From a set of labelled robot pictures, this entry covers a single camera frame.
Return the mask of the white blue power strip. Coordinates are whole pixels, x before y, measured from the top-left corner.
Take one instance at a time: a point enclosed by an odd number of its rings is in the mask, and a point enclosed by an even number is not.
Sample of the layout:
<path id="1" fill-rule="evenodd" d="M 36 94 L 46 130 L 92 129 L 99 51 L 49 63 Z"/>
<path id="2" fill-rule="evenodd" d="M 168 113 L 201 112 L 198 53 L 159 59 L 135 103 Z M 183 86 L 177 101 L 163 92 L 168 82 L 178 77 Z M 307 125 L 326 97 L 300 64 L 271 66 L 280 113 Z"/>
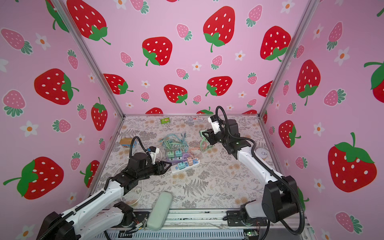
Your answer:
<path id="1" fill-rule="evenodd" d="M 195 164 L 193 166 L 191 166 L 191 167 L 188 165 L 188 161 L 184 161 L 186 167 L 184 169 L 182 169 L 182 170 L 178 169 L 178 164 L 177 165 L 172 165 L 171 166 L 171 173 L 172 174 L 179 174 L 179 173 L 182 173 L 184 171 L 188 171 L 188 170 L 190 170 L 192 168 L 198 167 L 201 164 L 201 161 L 199 159 L 197 159 L 197 158 L 194 158 L 194 160 L 195 160 Z"/>

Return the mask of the teal charger plug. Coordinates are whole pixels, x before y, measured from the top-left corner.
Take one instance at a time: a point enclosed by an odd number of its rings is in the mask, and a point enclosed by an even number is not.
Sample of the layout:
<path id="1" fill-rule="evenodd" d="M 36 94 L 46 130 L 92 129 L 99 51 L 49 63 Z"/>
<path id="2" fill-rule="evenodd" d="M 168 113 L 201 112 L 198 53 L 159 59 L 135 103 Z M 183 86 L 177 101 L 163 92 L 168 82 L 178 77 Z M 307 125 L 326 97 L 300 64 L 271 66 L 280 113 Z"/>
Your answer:
<path id="1" fill-rule="evenodd" d="M 175 157 L 176 158 L 182 158 L 183 157 L 183 152 L 181 150 L 176 150 L 175 151 Z"/>
<path id="2" fill-rule="evenodd" d="M 186 165 L 185 165 L 184 162 L 180 162 L 180 163 L 178 163 L 178 169 L 179 169 L 179 170 L 182 170 L 182 169 L 184 169 L 185 167 L 186 167 Z"/>

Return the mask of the pink charger plug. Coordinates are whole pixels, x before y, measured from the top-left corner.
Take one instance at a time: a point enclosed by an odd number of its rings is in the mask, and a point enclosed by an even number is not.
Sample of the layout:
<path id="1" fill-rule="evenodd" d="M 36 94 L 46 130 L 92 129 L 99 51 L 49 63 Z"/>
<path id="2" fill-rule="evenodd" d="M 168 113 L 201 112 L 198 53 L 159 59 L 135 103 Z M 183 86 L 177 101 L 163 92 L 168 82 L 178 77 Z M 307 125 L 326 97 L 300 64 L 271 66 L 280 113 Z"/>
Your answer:
<path id="1" fill-rule="evenodd" d="M 188 165 L 191 167 L 195 164 L 195 160 L 193 158 L 188 158 Z"/>

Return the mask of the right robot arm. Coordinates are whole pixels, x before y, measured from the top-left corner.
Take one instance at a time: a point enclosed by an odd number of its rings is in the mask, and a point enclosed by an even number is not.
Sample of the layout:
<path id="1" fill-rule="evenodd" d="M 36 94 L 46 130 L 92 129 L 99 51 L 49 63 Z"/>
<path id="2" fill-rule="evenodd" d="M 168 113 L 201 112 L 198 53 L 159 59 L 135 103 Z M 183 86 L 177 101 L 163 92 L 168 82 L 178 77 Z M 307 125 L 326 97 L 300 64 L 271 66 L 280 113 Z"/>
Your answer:
<path id="1" fill-rule="evenodd" d="M 261 201 L 250 201 L 241 205 L 237 218 L 246 226 L 251 226 L 257 219 L 265 219 L 266 238 L 272 223 L 280 222 L 286 230 L 296 236 L 305 229 L 305 210 L 300 201 L 297 182 L 291 176 L 276 172 L 256 153 L 256 142 L 241 137 L 236 120 L 226 115 L 219 117 L 224 108 L 218 106 L 215 113 L 208 117 L 211 129 L 202 133 L 210 145 L 221 144 L 229 155 L 245 165 L 254 176 L 264 184 Z"/>

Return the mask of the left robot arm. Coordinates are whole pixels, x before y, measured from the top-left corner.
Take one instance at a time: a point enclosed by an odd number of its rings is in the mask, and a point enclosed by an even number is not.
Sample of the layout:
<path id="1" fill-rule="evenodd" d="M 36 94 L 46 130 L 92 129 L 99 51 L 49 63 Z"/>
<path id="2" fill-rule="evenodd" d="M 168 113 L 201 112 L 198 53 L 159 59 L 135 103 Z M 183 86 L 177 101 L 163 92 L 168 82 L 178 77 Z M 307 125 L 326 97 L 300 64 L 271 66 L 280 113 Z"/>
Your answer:
<path id="1" fill-rule="evenodd" d="M 39 240 L 91 240 L 107 229 L 119 225 L 133 208 L 124 202 L 114 205 L 107 213 L 100 211 L 135 188 L 139 181 L 165 174 L 172 163 L 156 161 L 155 147 L 130 153 L 127 166 L 109 177 L 104 187 L 75 207 L 61 214 L 52 212 L 45 217 L 39 230 Z"/>

